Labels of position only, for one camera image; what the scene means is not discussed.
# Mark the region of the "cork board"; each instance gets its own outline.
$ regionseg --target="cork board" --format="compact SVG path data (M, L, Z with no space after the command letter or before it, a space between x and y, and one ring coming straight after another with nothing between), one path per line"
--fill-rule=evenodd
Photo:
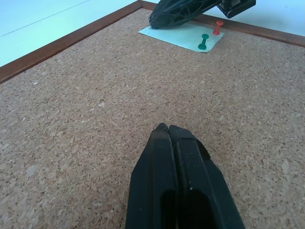
M138 10L0 87L0 227L124 228L160 123L191 130L247 228L305 224L305 49L243 33L197 53Z

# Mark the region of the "light blue paper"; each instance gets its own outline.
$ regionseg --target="light blue paper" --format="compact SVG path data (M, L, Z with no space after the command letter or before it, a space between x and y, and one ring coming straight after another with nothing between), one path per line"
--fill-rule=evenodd
M155 30L152 29L151 26L148 26L147 28L139 31L139 33L196 52L210 51L224 35L223 32L220 32L220 35L215 36L213 34L213 30L190 23L186 23L178 27ZM205 43L206 50L200 50L198 45L201 44L203 40L201 36L204 33L209 35L209 39Z

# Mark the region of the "push pin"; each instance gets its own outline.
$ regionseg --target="push pin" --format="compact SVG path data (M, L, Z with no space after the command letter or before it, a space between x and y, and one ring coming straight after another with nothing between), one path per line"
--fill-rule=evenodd
M220 26L222 26L224 24L224 22L223 21L217 21L216 24L217 24L217 27L213 31L213 34L218 36L220 34L220 32L219 32Z
M209 35L208 34L202 34L201 36L203 38L202 43L200 45L198 45L198 48L201 50L206 50L206 45L205 42L207 39L209 39Z

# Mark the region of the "brown wooden border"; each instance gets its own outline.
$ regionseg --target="brown wooden border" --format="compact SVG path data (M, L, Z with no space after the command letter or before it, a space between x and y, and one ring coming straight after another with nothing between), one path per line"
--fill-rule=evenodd
M126 17L127 15L144 8L147 10L153 10L156 7L156 3L151 3L143 0L138 0L128 6L125 6L116 12L113 12L101 19L98 19L89 25L86 25L56 41L51 42L23 57L20 57L2 67L0 67L0 84L9 80L10 78L20 74L21 72L43 62L44 60L58 54L59 52L69 48L77 42L91 36L92 34L102 30L103 28L115 23L116 21ZM294 35L286 32L275 31L258 26L248 25L236 21L220 19L209 15L200 15L194 19L194 21L215 25L217 20L224 22L223 27L248 33L255 36L265 37L268 39L276 40L279 42L285 42L301 47L305 47L305 37Z
M142 8L147 10L154 10L156 7L156 3L147 2L143 0L139 0ZM205 14L201 14L198 17L194 19L196 22L209 24L209 25L216 25L217 20L222 20L224 22L223 27L227 29L231 29L238 32L243 32L259 37L268 38L271 40L275 40L278 42L285 42L288 44L293 44L301 47L305 47L305 37L299 36L287 32L281 32L271 29L266 29L263 27L255 26L255 25L249 25L241 22L231 21L227 19L217 18L214 16L209 16Z
M0 84L139 10L138 1L0 67Z

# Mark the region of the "red push pin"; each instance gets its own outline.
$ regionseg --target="red push pin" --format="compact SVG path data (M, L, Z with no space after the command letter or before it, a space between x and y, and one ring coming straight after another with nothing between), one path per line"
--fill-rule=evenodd
M220 32L219 32L220 26L222 26L224 24L224 22L223 21L217 21L216 24L217 24L217 27L213 31L213 34L218 36L220 34Z

